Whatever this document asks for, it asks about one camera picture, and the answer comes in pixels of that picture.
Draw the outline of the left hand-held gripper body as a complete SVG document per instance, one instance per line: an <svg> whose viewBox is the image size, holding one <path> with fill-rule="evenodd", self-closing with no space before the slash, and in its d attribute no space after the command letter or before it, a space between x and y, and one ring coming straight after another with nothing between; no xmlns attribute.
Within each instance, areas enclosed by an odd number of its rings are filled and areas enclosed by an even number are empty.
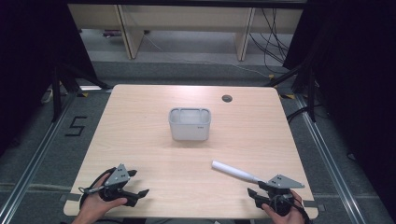
<svg viewBox="0 0 396 224"><path fill-rule="evenodd" d="M128 171L125 165L121 163L104 181L103 188L99 191L100 197L106 202L114 201L118 198L125 198L123 187L129 180L130 176Z"/></svg>

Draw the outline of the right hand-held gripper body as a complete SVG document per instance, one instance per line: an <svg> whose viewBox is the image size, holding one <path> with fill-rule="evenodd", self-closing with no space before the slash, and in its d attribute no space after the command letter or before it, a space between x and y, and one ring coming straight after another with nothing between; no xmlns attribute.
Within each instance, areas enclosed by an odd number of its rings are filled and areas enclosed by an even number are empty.
<svg viewBox="0 0 396 224"><path fill-rule="evenodd" d="M303 189L304 184L284 175L276 175L266 182L265 190L269 196L269 205L275 212L284 217L294 205L291 189Z"/></svg>

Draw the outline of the white cylindrical tube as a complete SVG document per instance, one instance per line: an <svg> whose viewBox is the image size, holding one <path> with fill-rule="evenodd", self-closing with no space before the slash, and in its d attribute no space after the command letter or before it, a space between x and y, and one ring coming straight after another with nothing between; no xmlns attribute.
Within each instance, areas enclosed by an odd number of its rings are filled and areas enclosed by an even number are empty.
<svg viewBox="0 0 396 224"><path fill-rule="evenodd" d="M247 173L245 171L242 171L240 169L237 169L235 167L232 167L230 165L227 165L227 164L219 162L219 161L212 161L211 166L215 170L223 172L227 175L232 175L236 178L245 180L250 183L258 183L260 181L260 179L258 177L256 177L255 175L252 175L250 173Z"/></svg>

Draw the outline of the gray plastic container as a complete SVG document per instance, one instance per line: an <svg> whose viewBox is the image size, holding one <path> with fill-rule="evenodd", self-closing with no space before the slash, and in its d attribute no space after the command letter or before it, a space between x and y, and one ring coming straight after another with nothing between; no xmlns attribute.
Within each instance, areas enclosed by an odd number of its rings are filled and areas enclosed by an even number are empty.
<svg viewBox="0 0 396 224"><path fill-rule="evenodd" d="M211 112L206 108L176 107L168 115L171 134L177 141L205 141L209 138Z"/></svg>

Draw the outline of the person's right hand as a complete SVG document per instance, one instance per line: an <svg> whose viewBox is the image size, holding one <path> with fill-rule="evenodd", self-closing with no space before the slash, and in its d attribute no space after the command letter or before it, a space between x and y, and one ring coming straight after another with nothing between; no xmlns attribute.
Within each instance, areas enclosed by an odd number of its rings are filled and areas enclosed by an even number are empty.
<svg viewBox="0 0 396 224"><path fill-rule="evenodd" d="M294 206L285 216L277 214L268 204L262 205L262 210L272 219L272 224L305 224L306 218L300 212L302 208L302 198L294 190L291 192L294 197Z"/></svg>

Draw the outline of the person's left hand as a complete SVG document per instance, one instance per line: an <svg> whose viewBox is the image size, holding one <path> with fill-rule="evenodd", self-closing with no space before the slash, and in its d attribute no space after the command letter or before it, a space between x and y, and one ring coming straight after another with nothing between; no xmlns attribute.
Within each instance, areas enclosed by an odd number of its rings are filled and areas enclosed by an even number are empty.
<svg viewBox="0 0 396 224"><path fill-rule="evenodd" d="M71 224L93 224L111 209L126 203L126 198L118 198L107 202L100 197L98 192L89 194Z"/></svg>

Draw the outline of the gray tape strip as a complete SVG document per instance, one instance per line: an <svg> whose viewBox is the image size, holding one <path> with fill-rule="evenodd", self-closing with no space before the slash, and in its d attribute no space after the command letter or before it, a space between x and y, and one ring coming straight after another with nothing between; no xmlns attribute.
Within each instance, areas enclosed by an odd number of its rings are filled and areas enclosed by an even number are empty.
<svg viewBox="0 0 396 224"><path fill-rule="evenodd" d="M316 201L303 200L304 207L317 208L319 212L325 212L326 207L324 204L319 204Z"/></svg>
<svg viewBox="0 0 396 224"><path fill-rule="evenodd" d="M67 201L73 201L73 202L78 202L81 198L80 194L76 193L65 193L62 194L60 197L61 202L67 202Z"/></svg>

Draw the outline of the black metal stand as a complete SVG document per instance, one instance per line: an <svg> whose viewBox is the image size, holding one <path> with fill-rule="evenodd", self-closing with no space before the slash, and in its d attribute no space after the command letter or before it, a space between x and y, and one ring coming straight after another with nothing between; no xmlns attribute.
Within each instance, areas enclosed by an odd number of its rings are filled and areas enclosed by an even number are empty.
<svg viewBox="0 0 396 224"><path fill-rule="evenodd" d="M292 84L292 91L294 93L301 93L303 90L306 90L306 99L307 104L297 111L291 113L287 116L288 123L291 123L292 120L300 114L306 113L308 117L315 122L315 108L317 105L315 104L315 74L312 69L311 62L308 60L304 60L301 64L292 68L286 74L283 74L280 77L272 78L269 83L265 84L265 87L275 87L276 85L286 81L287 79L295 76L294 82Z"/></svg>
<svg viewBox="0 0 396 224"><path fill-rule="evenodd" d="M99 80L96 74L89 75L84 71L66 63L56 63L51 75L51 87L53 96L53 117L52 121L56 121L62 114L61 86L64 86L68 93L80 93L81 87L77 83L77 79L85 79L95 84L102 90L111 90L112 86Z"/></svg>

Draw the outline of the black curtain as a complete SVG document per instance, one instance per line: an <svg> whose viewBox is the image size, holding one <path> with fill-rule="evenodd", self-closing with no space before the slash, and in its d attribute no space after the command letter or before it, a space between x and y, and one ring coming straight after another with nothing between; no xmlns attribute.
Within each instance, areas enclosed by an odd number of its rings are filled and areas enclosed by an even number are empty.
<svg viewBox="0 0 396 224"><path fill-rule="evenodd" d="M0 0L0 156L59 69L96 80L66 0Z"/></svg>
<svg viewBox="0 0 396 224"><path fill-rule="evenodd" d="M320 92L396 221L396 0L307 0L285 67L303 61L327 21L336 32L313 64Z"/></svg>

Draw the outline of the aluminium floor rail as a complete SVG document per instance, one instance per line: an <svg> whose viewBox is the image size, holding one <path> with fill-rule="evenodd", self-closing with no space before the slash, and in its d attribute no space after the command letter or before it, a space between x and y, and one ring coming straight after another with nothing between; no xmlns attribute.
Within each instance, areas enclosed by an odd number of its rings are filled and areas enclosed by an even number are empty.
<svg viewBox="0 0 396 224"><path fill-rule="evenodd" d="M315 145L318 149L318 153L322 158L326 169L328 170L329 176L336 188L336 191L340 197L342 204L344 205L346 212L351 220L352 224L367 224L364 218L359 204L353 196L346 180L344 179L338 165L336 164L319 128L318 125L311 119L311 116L307 113L303 113L304 122L313 137Z"/></svg>
<svg viewBox="0 0 396 224"><path fill-rule="evenodd" d="M53 142L55 135L64 122L64 117L68 112L70 105L76 98L75 93L69 93L61 104L61 111L56 116L55 120L49 124L45 135L41 139L35 153L32 155L29 162L23 168L23 173L18 178L18 181L12 186L12 190L7 197L5 203L0 207L0 224L9 224L17 211L21 201L28 190L35 174L49 151L50 144Z"/></svg>

